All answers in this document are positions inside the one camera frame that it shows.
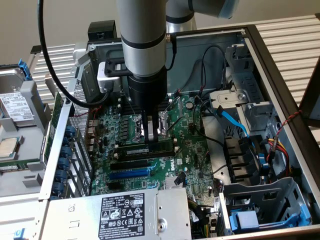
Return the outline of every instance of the wall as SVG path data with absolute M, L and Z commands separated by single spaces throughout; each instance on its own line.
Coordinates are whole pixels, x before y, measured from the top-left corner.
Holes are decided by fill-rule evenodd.
M 320 0 L 240 0 L 232 19 L 202 14 L 195 17 L 198 28 L 204 28 L 317 12 L 320 13 Z M 44 18 L 48 46 L 87 41 L 91 22 L 115 19 L 117 24 L 116 0 L 45 0 Z M 16 63 L 20 58 L 27 60 L 32 46 L 39 44 L 37 0 L 2 0 L 0 31 L 0 64 Z

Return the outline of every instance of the warning label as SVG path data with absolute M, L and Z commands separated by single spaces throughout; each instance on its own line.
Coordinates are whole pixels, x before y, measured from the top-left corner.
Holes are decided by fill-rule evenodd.
M 0 100 L 14 122 L 34 119 L 26 99 L 20 92 L 0 94 Z
M 144 235 L 144 193 L 102 198 L 100 240 L 125 239 Z

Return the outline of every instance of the blue pcie slot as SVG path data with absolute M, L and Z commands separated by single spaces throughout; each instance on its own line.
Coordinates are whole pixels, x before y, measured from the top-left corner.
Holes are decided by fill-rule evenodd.
M 121 172 L 112 172 L 109 174 L 110 180 L 129 179 L 129 178 L 138 178 L 138 177 L 150 177 L 150 169 L 141 168 L 141 169 L 135 169 L 135 170 L 121 171 Z

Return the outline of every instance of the power supply label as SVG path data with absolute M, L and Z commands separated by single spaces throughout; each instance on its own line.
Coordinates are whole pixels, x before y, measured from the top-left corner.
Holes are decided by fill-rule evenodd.
M 145 194 L 102 198 L 99 239 L 113 240 L 145 235 Z

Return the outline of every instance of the motherboard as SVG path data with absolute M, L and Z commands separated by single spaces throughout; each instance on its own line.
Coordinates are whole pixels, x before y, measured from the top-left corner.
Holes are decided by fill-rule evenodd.
M 185 182 L 179 186 L 186 188 L 188 198 L 198 204 L 213 205 L 217 194 L 212 189 L 214 178 L 210 175 L 207 140 L 193 128 L 195 98 L 170 96 L 167 101 L 166 110 L 159 113 L 159 141 L 151 147 L 144 144 L 140 114 L 122 115 L 120 104 L 97 109 L 89 123 L 89 135 L 93 137 L 89 140 L 94 167 L 92 196 L 175 188 L 175 179 L 185 173 Z M 197 123 L 199 117 L 196 108 Z M 134 177 L 139 170 L 145 171 L 145 176 Z

